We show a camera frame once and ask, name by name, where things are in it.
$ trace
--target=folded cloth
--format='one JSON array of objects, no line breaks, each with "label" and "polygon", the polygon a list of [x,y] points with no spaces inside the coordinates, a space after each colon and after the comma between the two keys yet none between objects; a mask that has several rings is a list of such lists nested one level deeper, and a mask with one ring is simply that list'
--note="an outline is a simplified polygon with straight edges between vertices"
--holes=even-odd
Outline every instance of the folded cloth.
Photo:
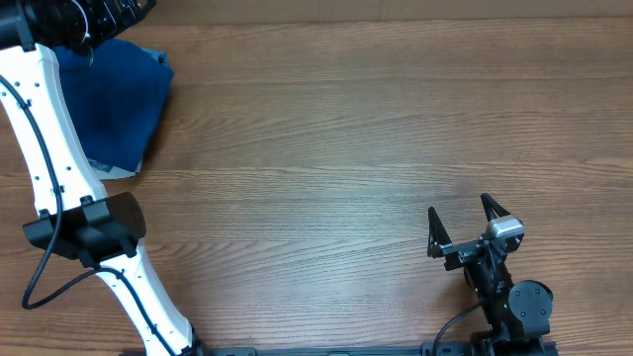
[{"label": "folded cloth", "polygon": [[134,172],[158,126],[173,71],[119,40],[92,57],[55,49],[68,113],[88,158]]}]

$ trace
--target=wood grain surface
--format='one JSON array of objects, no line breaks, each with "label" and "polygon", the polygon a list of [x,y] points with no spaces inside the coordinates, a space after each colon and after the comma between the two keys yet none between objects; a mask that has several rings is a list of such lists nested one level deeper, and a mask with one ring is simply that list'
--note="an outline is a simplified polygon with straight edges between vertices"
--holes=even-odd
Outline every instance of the wood grain surface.
[{"label": "wood grain surface", "polygon": [[627,17],[629,0],[159,0],[141,26]]},{"label": "wood grain surface", "polygon": [[[490,192],[526,224],[515,281],[555,294],[563,355],[633,341],[633,19],[134,28],[176,76],[143,172],[153,265],[213,346],[416,345],[474,301],[426,257],[426,209],[454,240]],[[0,120],[0,354],[142,344],[97,279],[37,311],[33,194]],[[82,271],[53,257],[41,297]],[[486,328],[480,313],[447,339]]]}]

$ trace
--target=wire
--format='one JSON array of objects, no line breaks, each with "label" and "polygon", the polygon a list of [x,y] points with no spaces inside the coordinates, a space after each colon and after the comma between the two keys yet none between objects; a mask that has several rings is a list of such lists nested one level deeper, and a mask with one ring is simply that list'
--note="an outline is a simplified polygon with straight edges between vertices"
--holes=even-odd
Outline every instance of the wire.
[{"label": "wire", "polygon": [[491,305],[495,304],[497,300],[497,290],[498,290],[498,273],[497,273],[497,262],[495,261],[495,257],[493,256],[492,247],[489,246],[487,249],[488,255],[491,259],[491,267],[493,268],[493,294],[491,295]]},{"label": "wire", "polygon": [[446,332],[446,330],[448,330],[448,328],[451,327],[452,324],[454,324],[457,320],[461,319],[462,317],[468,315],[469,313],[471,313],[475,309],[481,307],[485,303],[486,303],[486,299],[482,299],[482,300],[478,301],[473,306],[471,306],[468,309],[466,309],[466,310],[458,313],[457,315],[455,315],[455,317],[450,319],[444,326],[442,326],[442,328],[437,333],[437,336],[435,336],[435,340],[433,341],[433,350],[432,350],[431,355],[438,356],[437,355],[437,347],[439,346],[439,340],[442,338],[442,335],[444,334],[444,332]]},{"label": "wire", "polygon": [[50,243],[48,244],[48,247],[46,248],[44,252],[44,256],[42,256],[42,260],[40,260],[40,264],[38,264],[38,268],[36,268],[36,271],[33,274],[33,277],[31,278],[31,282],[29,282],[29,285],[27,286],[27,289],[24,292],[24,296],[22,297],[22,308],[26,310],[32,310],[32,309],[37,308],[36,306],[42,306],[45,304],[45,303],[42,304],[41,303],[42,301],[39,301],[37,303],[30,305],[29,299],[31,298],[31,294],[33,293],[33,290],[35,289],[36,284],[38,283],[38,279],[42,275],[42,272],[44,271],[46,263],[48,262],[48,259],[50,258],[52,251],[54,250],[55,243],[57,242],[57,239],[59,238],[59,234],[61,232],[61,221],[63,217],[63,214],[62,214],[63,200],[61,199],[61,189],[59,188],[59,183],[57,182],[57,176],[55,175],[55,170],[52,167],[52,161],[50,160],[50,154],[48,153],[48,148],[46,148],[44,137],[42,136],[42,132],[40,131],[40,128],[38,127],[38,123],[36,122],[35,118],[33,117],[33,114],[31,113],[31,110],[29,109],[29,107],[31,106],[31,103],[27,104],[22,98],[22,96],[20,95],[20,93],[18,93],[18,91],[13,87],[13,85],[11,85],[9,81],[2,75],[0,75],[0,83],[2,83],[2,85],[4,85],[9,91],[9,93],[11,93],[11,95],[13,95],[13,97],[16,99],[16,101],[18,102],[18,105],[20,105],[20,108],[24,111],[24,114],[27,116],[27,120],[29,120],[29,124],[31,124],[31,128],[33,128],[33,133],[35,134],[36,139],[38,140],[38,144],[40,145],[40,150],[42,151],[42,156],[44,158],[46,170],[48,171],[48,176],[50,177],[50,183],[52,184],[52,191],[55,194],[55,200],[57,203],[57,218],[55,220],[55,226],[52,233],[52,237],[50,238]]},{"label": "wire", "polygon": [[86,41],[87,38],[90,37],[90,33],[88,32],[88,17],[86,16],[86,12],[83,10],[83,8],[81,7],[81,5],[79,5],[79,3],[77,2],[77,0],[71,0],[75,5],[77,5],[77,7],[79,8],[79,11],[81,11],[81,14],[83,15],[83,23],[84,26],[86,27],[86,32],[83,34],[83,39],[81,40],[82,43],[84,43]]},{"label": "wire", "polygon": [[29,120],[29,124],[31,124],[31,127],[33,128],[33,132],[36,136],[36,139],[38,140],[38,145],[40,146],[40,150],[42,151],[42,156],[44,157],[46,169],[48,170],[48,176],[50,177],[50,183],[52,184],[52,190],[55,193],[55,200],[57,204],[56,221],[55,221],[52,237],[50,238],[50,242],[48,243],[48,247],[45,250],[44,256],[42,256],[42,260],[40,261],[40,264],[38,264],[38,268],[36,268],[36,272],[31,278],[31,282],[29,282],[29,285],[27,286],[24,296],[22,297],[22,308],[24,308],[25,310],[37,309],[47,304],[48,302],[54,300],[55,298],[59,297],[62,293],[69,290],[72,286],[76,285],[77,283],[83,281],[84,279],[92,275],[95,275],[97,273],[102,273],[102,272],[112,273],[117,277],[117,279],[121,280],[128,288],[128,291],[130,291],[130,294],[132,295],[132,298],[135,300],[136,306],[138,307],[138,311],[140,312],[140,314],[142,315],[142,318],[147,323],[147,327],[149,328],[151,333],[156,336],[156,338],[162,344],[165,350],[167,350],[167,353],[169,354],[169,356],[176,356],[176,353],[174,353],[174,351],[167,344],[167,341],[164,339],[164,337],[160,334],[160,332],[158,332],[156,325],[153,322],[151,322],[149,315],[147,315],[147,311],[145,310],[144,306],[140,302],[140,298],[138,297],[138,294],[136,293],[130,281],[126,278],[126,276],[123,273],[121,273],[120,271],[117,271],[114,268],[100,267],[100,268],[96,268],[91,271],[85,272],[75,277],[70,282],[66,283],[61,288],[59,288],[58,290],[51,293],[48,297],[38,302],[35,302],[33,304],[29,304],[29,299],[31,298],[31,294],[33,293],[33,290],[35,289],[36,284],[38,283],[38,279],[40,278],[40,276],[42,275],[42,272],[44,271],[46,263],[48,262],[48,259],[50,258],[52,251],[54,250],[55,243],[57,242],[57,239],[59,238],[59,234],[61,232],[61,221],[63,217],[63,200],[61,198],[61,189],[59,188],[59,182],[57,181],[57,176],[55,175],[54,168],[52,167],[52,161],[50,159],[50,154],[48,153],[48,149],[46,148],[44,137],[42,136],[42,132],[40,131],[40,128],[38,127],[38,123],[33,117],[33,113],[31,113],[31,110],[29,109],[29,107],[31,106],[31,103],[26,103],[24,99],[22,98],[22,96],[20,95],[20,93],[18,93],[18,91],[13,87],[13,85],[11,85],[9,81],[7,81],[7,79],[2,75],[0,75],[0,83],[2,83],[2,85],[4,85],[7,88],[7,90],[11,93],[11,95],[16,99],[16,101],[18,102],[18,105],[20,105],[20,108],[24,111],[25,115],[27,116],[27,119]]}]

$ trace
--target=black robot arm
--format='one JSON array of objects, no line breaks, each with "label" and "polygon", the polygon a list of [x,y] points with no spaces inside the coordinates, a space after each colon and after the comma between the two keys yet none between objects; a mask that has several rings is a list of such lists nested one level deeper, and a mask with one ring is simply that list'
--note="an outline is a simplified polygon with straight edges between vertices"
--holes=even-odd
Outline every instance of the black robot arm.
[{"label": "black robot arm", "polygon": [[0,0],[0,50],[65,45],[88,54],[145,18],[156,0]]},{"label": "black robot arm", "polygon": [[550,332],[552,291],[536,281],[514,284],[505,267],[507,254],[523,240],[523,223],[489,194],[482,195],[482,203],[488,219],[486,231],[474,241],[457,245],[435,210],[428,210],[428,256],[444,257],[447,271],[464,268],[466,282],[475,291],[490,326],[471,335],[469,354],[557,355],[555,345],[542,338]]}]

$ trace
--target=blue towel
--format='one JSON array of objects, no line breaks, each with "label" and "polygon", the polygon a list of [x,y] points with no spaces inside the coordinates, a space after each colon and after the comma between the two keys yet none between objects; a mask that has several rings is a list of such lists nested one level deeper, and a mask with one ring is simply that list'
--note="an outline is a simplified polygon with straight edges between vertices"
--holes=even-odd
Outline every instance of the blue towel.
[{"label": "blue towel", "polygon": [[68,113],[86,156],[134,172],[160,121],[173,71],[119,40],[103,43],[92,59],[64,47],[55,53]]}]

